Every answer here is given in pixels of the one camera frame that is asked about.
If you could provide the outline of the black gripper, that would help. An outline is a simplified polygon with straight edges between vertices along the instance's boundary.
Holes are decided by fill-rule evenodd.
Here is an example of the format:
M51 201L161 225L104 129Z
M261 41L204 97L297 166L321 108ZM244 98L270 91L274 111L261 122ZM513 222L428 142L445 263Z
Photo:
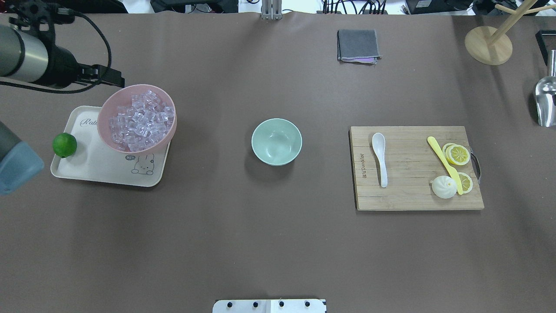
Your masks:
M106 84L119 88L125 87L125 79L122 73L113 72L109 66L78 64L78 69L77 83L79 84Z

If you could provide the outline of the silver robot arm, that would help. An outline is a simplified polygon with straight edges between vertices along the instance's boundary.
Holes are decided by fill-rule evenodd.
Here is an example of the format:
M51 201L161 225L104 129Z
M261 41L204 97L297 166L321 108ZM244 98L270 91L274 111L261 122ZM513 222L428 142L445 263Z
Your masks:
M120 71L81 64L67 49L7 26L1 26L1 76L53 89L73 83L125 87Z
M38 154L0 123L0 194L8 195L32 180L44 162Z

